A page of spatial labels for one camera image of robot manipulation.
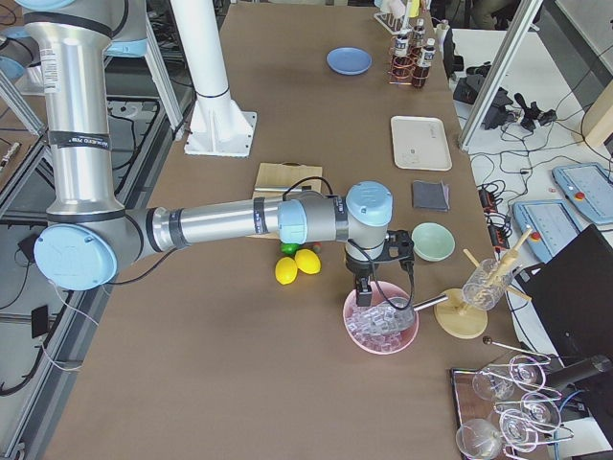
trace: blue plate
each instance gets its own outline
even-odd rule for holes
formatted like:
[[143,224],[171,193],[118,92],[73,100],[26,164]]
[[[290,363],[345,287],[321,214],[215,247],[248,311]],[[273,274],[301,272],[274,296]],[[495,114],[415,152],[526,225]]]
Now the blue plate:
[[343,75],[359,75],[373,64],[371,55],[359,48],[336,48],[328,53],[328,65],[334,72]]

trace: laptop screen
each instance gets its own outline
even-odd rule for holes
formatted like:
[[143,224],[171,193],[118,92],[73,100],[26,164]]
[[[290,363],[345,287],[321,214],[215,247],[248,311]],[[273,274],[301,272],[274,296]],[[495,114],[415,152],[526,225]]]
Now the laptop screen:
[[[565,365],[594,355],[613,360],[613,248],[595,225],[522,285]],[[587,390],[581,398],[613,444],[613,373],[577,386]]]

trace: blue joint cap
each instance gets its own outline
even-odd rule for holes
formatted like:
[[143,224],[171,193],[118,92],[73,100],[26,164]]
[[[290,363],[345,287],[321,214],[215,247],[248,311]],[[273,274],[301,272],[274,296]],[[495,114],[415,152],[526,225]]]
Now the blue joint cap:
[[355,184],[346,200],[352,216],[365,225],[382,227],[392,220],[392,193],[378,182]]
[[61,288],[88,290],[117,273],[117,257],[106,241],[85,227],[58,223],[40,234],[34,245],[38,268]]
[[23,26],[7,27],[2,30],[2,35],[8,38],[30,38],[30,35],[26,32],[26,28]]
[[67,7],[75,0],[16,0],[19,5],[35,12],[52,12]]
[[104,53],[114,58],[142,58],[147,53],[147,39],[113,41]]
[[279,238],[282,242],[303,244],[307,241],[307,214],[300,201],[290,199],[279,204]]
[[0,70],[11,81],[17,80],[26,72],[23,65],[10,57],[0,57]]

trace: light green bowl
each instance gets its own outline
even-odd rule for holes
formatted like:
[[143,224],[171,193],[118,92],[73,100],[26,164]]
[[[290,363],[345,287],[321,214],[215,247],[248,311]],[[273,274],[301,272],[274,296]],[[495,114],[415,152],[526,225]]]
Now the light green bowl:
[[424,222],[413,229],[413,250],[428,262],[439,262],[449,257],[456,248],[451,232],[434,222]]

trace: white tray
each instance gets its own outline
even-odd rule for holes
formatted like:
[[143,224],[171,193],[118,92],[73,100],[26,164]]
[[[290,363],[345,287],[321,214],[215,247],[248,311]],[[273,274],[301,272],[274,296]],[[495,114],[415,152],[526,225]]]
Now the white tray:
[[428,117],[392,117],[394,162],[404,170],[449,171],[451,155],[443,122]]

